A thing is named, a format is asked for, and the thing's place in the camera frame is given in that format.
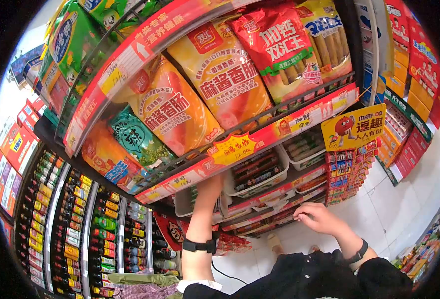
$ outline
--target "white tile floor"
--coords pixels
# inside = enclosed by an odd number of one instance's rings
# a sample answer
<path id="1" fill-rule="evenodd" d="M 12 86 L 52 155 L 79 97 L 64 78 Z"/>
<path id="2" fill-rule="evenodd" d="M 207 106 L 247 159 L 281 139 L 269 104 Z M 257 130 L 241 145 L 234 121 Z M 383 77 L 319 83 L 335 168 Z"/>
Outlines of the white tile floor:
<path id="1" fill-rule="evenodd" d="M 434 135 L 419 164 L 409 176 L 393 187 L 378 162 L 358 194 L 330 209 L 381 257 L 394 257 L 413 244 L 426 230 L 440 205 L 440 128 Z M 317 244 L 324 252 L 339 248 L 336 240 L 318 234 L 301 223 L 293 223 L 274 231 L 287 253 L 307 253 Z M 274 264 L 273 254 L 266 244 L 266 235 L 251 239 L 252 250 L 243 254 L 214 257 L 215 266 L 227 275 L 247 283 L 267 275 Z M 232 294 L 244 284 L 227 278 L 212 269 L 215 280 L 223 284 L 222 291 Z"/>

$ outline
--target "black cable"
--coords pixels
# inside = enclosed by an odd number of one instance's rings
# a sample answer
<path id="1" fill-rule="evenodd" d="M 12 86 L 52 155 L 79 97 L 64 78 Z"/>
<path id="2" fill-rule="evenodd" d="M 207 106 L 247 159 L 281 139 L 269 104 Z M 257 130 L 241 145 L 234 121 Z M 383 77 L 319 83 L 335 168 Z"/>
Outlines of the black cable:
<path id="1" fill-rule="evenodd" d="M 233 279 L 239 280 L 239 281 L 241 281 L 242 283 L 244 283 L 244 284 L 247 285 L 247 283 L 244 282 L 243 280 L 241 280 L 241 279 L 239 279 L 239 278 L 236 278 L 236 277 L 228 276 L 228 275 L 226 275 L 225 273 L 223 273 L 223 272 L 221 272 L 220 270 L 218 270 L 218 269 L 215 267 L 215 265 L 213 265 L 213 259 L 212 259 L 212 267 L 213 267 L 217 272 L 219 272 L 220 274 L 223 274 L 224 276 L 226 276 L 226 277 L 228 277 L 228 278 L 233 278 Z"/>

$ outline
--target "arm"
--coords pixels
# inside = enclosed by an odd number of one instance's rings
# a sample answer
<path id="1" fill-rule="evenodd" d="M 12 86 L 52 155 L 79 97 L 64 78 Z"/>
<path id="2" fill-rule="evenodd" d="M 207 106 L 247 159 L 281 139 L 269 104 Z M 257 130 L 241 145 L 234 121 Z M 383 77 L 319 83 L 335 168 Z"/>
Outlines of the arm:
<path id="1" fill-rule="evenodd" d="M 197 184 L 198 196 L 186 238 L 192 242 L 205 243 L 212 239 L 213 208 L 223 187 L 221 175 L 213 176 Z M 182 272 L 187 280 L 212 280 L 212 254 L 206 251 L 182 251 Z"/>
<path id="2" fill-rule="evenodd" d="M 306 213 L 312 215 L 314 219 L 309 218 Z M 363 245 L 363 240 L 351 230 L 348 224 L 328 211 L 322 203 L 306 202 L 302 204 L 294 212 L 293 218 L 303 222 L 316 232 L 335 237 L 344 259 L 352 258 Z M 349 265 L 349 267 L 351 270 L 356 271 L 364 262 L 375 257 L 378 257 L 378 255 L 371 247 L 368 247 L 363 258 Z"/>

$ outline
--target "black shirt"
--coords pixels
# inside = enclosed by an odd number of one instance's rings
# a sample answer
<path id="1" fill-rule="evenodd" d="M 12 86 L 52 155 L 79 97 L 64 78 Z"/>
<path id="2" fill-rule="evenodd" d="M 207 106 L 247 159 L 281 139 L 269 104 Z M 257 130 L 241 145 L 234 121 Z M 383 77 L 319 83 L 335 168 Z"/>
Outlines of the black shirt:
<path id="1" fill-rule="evenodd" d="M 201 284 L 191 284 L 184 299 L 278 298 L 315 299 L 408 298 L 413 283 L 383 258 L 366 261 L 357 276 L 344 262 L 341 251 L 278 256 L 271 273 L 232 295 Z"/>

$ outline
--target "hand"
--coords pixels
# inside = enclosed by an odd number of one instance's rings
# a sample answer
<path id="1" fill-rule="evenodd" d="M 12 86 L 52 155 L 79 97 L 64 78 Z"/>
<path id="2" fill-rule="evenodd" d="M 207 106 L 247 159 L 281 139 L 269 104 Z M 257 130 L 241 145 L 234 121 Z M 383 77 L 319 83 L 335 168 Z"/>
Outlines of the hand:
<path id="1" fill-rule="evenodd" d="M 328 211 L 322 203 L 305 202 L 293 213 L 293 219 L 303 222 L 310 229 L 336 237 L 343 229 L 348 228 L 346 222 Z"/>
<path id="2" fill-rule="evenodd" d="M 196 185 L 196 189 L 198 196 L 195 201 L 195 207 L 206 206 L 213 209 L 223 189 L 223 174 L 220 173 L 201 181 Z"/>

